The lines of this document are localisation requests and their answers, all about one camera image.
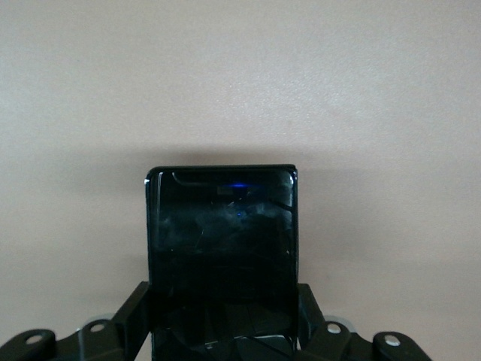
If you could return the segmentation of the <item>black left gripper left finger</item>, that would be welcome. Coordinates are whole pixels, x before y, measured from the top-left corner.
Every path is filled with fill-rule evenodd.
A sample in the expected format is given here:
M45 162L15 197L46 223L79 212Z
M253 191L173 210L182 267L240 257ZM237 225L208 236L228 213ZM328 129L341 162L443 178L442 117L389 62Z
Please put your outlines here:
M60 340L50 329L21 332L0 347L0 361L135 361L150 332L149 296L141 282L112 318Z

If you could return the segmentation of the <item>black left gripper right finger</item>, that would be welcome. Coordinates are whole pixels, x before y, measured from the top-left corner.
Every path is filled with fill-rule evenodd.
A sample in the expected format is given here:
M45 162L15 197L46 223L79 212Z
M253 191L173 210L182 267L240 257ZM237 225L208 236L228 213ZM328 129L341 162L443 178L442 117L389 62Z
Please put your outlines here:
M428 361L405 334L378 332L367 341L343 323L326 320L307 284L298 285L298 342L296 361Z

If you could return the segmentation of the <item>long black smartphone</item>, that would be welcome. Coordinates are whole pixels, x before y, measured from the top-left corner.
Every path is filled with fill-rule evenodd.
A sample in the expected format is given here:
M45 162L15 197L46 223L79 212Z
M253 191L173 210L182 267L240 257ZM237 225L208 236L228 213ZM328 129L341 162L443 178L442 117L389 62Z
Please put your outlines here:
M296 167L163 166L145 187L153 361L290 361Z

